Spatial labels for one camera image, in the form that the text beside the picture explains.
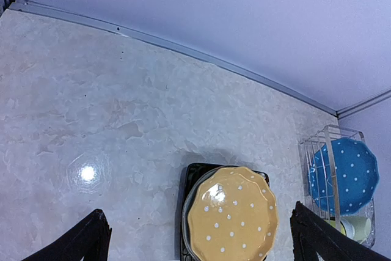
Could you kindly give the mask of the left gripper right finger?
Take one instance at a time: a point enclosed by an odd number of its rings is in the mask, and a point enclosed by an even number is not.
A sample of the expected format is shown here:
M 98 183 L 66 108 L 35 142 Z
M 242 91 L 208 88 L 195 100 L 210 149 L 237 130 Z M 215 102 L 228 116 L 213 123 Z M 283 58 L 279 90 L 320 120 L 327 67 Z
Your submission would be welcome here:
M 377 252 L 349 239 L 323 221 L 300 201 L 290 218 L 295 260 L 387 260 Z

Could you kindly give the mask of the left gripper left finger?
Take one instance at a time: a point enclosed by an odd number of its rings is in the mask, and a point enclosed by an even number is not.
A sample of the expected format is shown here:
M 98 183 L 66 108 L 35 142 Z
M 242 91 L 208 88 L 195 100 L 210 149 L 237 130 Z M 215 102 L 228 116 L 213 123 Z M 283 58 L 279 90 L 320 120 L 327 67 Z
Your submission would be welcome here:
M 95 209 L 56 241 L 26 260 L 107 260 L 112 229 L 101 209 Z

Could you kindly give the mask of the blue polka dot plate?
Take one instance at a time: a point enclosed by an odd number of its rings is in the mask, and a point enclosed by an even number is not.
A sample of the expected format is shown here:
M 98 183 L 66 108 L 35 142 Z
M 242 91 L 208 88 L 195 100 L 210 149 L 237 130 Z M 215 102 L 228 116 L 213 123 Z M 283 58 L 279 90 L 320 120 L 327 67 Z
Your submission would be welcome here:
M 375 155 L 361 141 L 347 137 L 331 141 L 337 176 L 340 213 L 351 215 L 368 204 L 379 182 Z M 335 214 L 334 188 L 327 145 L 311 158 L 309 194 L 323 211 Z

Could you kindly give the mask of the light green floral plate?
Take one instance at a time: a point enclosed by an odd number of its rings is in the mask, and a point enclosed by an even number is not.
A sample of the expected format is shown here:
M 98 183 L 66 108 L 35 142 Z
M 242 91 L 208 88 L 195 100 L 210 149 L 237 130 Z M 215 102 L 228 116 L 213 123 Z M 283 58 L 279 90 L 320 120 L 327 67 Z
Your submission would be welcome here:
M 180 260 L 199 260 L 193 253 L 190 244 L 190 230 L 187 220 L 188 212 L 195 199 L 199 185 L 214 175 L 223 165 L 210 163 L 192 163 L 185 168 L 182 187 L 180 216 Z

